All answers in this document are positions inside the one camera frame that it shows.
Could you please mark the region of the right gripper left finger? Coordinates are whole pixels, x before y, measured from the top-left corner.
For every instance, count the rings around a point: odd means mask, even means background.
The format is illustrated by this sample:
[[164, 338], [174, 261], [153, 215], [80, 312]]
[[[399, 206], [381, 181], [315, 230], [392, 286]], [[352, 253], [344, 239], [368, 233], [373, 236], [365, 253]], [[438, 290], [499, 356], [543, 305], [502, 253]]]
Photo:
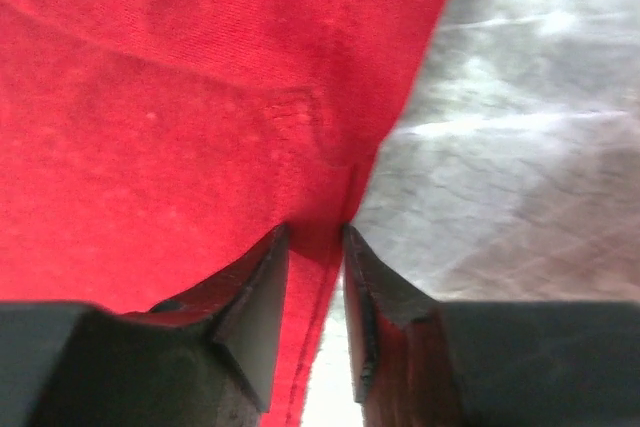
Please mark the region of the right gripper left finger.
[[147, 312], [125, 317], [194, 333], [260, 412], [271, 405], [288, 276], [288, 228], [270, 230], [245, 254]]

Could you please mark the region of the dark red t-shirt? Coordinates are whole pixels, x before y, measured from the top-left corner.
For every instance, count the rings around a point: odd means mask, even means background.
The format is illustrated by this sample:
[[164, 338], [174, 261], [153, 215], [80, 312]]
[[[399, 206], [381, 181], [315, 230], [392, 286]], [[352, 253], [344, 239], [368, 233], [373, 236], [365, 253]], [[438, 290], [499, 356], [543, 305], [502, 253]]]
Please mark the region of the dark red t-shirt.
[[290, 227], [296, 426], [355, 215], [446, 0], [1, 0], [1, 295], [136, 310]]

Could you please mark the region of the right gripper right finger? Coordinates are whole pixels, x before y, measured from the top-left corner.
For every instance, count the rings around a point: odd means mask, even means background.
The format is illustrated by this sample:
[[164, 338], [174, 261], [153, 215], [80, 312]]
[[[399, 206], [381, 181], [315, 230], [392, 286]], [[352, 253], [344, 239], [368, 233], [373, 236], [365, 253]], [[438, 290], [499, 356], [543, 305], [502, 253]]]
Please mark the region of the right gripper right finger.
[[441, 306], [343, 229], [344, 305], [354, 398], [367, 426], [457, 426]]

